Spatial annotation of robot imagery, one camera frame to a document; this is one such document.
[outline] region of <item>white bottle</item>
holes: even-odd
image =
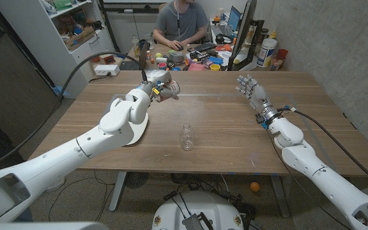
[[[262,47],[261,51],[259,51],[258,54],[258,60],[256,61],[257,65],[259,67],[268,67],[271,63],[271,57],[273,54],[273,51],[275,50],[277,41],[272,38],[265,38],[262,41]]]

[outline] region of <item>white container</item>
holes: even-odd
[[[224,12],[224,9],[223,8],[218,8],[217,9],[217,16],[222,18],[222,13]]]
[[[256,61],[259,67],[268,67],[271,63],[271,57],[275,50],[277,41],[272,38],[265,38],[262,41],[261,51],[258,54],[258,60]]]

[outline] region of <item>desk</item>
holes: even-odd
[[[198,44],[191,44],[190,47],[196,47]],[[189,47],[183,47],[184,49],[183,50],[180,50],[180,51],[177,51],[177,52],[182,52],[184,55],[186,53],[188,53],[187,49]],[[150,50],[150,55],[153,56],[154,58],[154,63],[151,64],[151,61],[148,59],[147,60],[147,64],[146,64],[146,69],[155,69],[155,70],[158,70],[158,64],[156,63],[156,53],[161,53],[163,55],[169,55],[169,50],[172,50],[172,48],[166,46],[166,45],[163,45],[163,44],[154,44],[154,49]],[[134,55],[134,51],[133,51],[133,48],[130,49],[130,52],[127,54],[129,55],[130,57],[133,57],[135,58],[136,60],[139,60],[139,57],[135,56]],[[185,63],[177,66],[179,67],[180,69],[183,69],[185,66]]]
[[[198,46],[198,44],[191,44],[190,45],[190,47],[196,47],[196,46]],[[187,49],[188,49],[188,47],[185,47],[183,50],[181,50],[179,52],[182,52],[183,54],[186,54],[187,53]],[[146,64],[146,69],[156,69],[156,70],[158,70],[158,64],[156,63],[156,53],[159,52],[159,53],[161,53],[163,55],[167,55],[168,56],[169,55],[169,50],[172,50],[172,48],[170,48],[170,47],[168,47],[166,45],[162,45],[162,44],[154,44],[154,49],[150,50],[150,54],[153,55],[153,57],[154,57],[154,63],[151,64],[151,61],[148,59],[147,60],[147,64]],[[139,60],[139,57],[137,57],[137,56],[134,55],[133,48],[130,49],[130,52],[127,55],[129,55],[130,57],[135,58],[136,60]],[[185,66],[185,64],[181,64],[178,67],[180,69],[183,69],[186,66]],[[270,69],[269,69],[269,67],[266,67],[266,68],[257,67],[257,68],[255,68],[255,69],[253,69],[251,71],[270,71]]]
[[[102,153],[80,169],[287,175],[268,134],[255,122],[256,112],[234,89],[236,78],[248,73],[266,88],[275,107],[288,104],[317,119],[368,169],[368,142],[308,73],[211,71],[171,72],[180,84],[180,99],[153,102],[141,140]],[[121,71],[117,77],[89,83],[30,158],[96,126],[113,95],[124,99],[140,82],[139,71]],[[303,130],[317,156],[338,173],[365,176],[315,124],[295,113],[286,117]],[[195,131],[192,151],[180,148],[178,132],[184,123]]]

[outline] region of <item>white shelf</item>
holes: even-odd
[[[59,15],[62,15],[64,13],[66,13],[66,12],[71,11],[71,10],[74,10],[75,8],[78,8],[78,7],[80,7],[80,6],[82,6],[82,5],[86,4],[86,3],[92,3],[92,1],[86,0],[86,1],[81,2],[81,3],[78,3],[78,4],[73,4],[71,8],[67,8],[67,9],[64,9],[64,10],[59,10],[57,13],[52,14],[52,15],[49,15],[49,18],[50,19],[53,19],[54,17],[57,17]]]

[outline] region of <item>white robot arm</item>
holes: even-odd
[[[131,90],[126,100],[113,101],[96,127],[30,161],[1,169],[0,223],[15,220],[48,187],[90,158],[140,138],[135,137],[142,134],[135,134],[135,126],[147,118],[151,98],[178,99],[180,93],[169,72],[155,70],[147,76],[148,81]]]
[[[250,105],[259,114],[257,122],[275,135],[274,143],[282,150],[282,158],[293,169],[307,176],[332,202],[354,229],[368,229],[368,195],[329,168],[303,139],[303,132],[272,107],[264,88],[250,75],[239,76]]]

